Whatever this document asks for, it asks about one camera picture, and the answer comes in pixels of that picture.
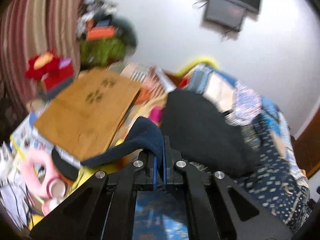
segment white wall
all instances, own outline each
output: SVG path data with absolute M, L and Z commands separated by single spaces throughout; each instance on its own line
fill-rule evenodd
M 310 197 L 314 199 L 314 201 L 318 201 L 320 195 L 317 193 L 317 188 L 320 186 L 320 171 L 317 171 L 308 181 L 308 185 L 310 188 Z
M 204 8 L 192 7 L 197 0 L 112 1 L 136 27 L 132 61 L 176 72 L 197 57 L 214 57 L 277 103 L 293 135 L 303 131 L 320 90 L 320 23 L 305 0 L 262 0 L 257 21 L 247 17 L 242 32 L 224 40 L 219 25 L 202 23 Z

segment navy patterned cloth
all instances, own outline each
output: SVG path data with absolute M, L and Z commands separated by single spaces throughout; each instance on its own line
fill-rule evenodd
M 259 114 L 252 125 L 260 139 L 260 167 L 235 182 L 295 232 L 311 213 L 307 205 L 310 191 L 297 185 L 290 174 L 288 162 L 276 150 L 265 116 Z

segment magenta object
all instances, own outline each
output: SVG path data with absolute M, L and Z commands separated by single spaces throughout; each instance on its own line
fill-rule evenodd
M 153 123 L 158 124 L 161 122 L 161 117 L 162 117 L 162 108 L 160 106 L 155 106 L 150 111 L 148 119 Z

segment red plush toy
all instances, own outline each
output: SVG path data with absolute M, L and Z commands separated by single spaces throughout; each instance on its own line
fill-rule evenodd
M 47 51 L 44 54 L 37 55 L 29 59 L 29 69 L 26 71 L 26 78 L 41 80 L 46 73 L 57 71 L 59 68 L 60 57 Z

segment curtain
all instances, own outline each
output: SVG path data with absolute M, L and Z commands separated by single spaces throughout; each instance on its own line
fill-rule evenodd
M 0 122 L 4 120 L 11 124 L 8 131 L 12 132 L 25 118 L 28 114 L 25 104 L 36 94 L 36 83 L 24 76 L 30 57 L 55 50 L 64 57 L 71 57 L 75 73 L 79 72 L 76 21 L 82 3 L 83 0 L 12 0 L 2 14 L 0 104 L 6 98 L 10 111 L 0 111 Z

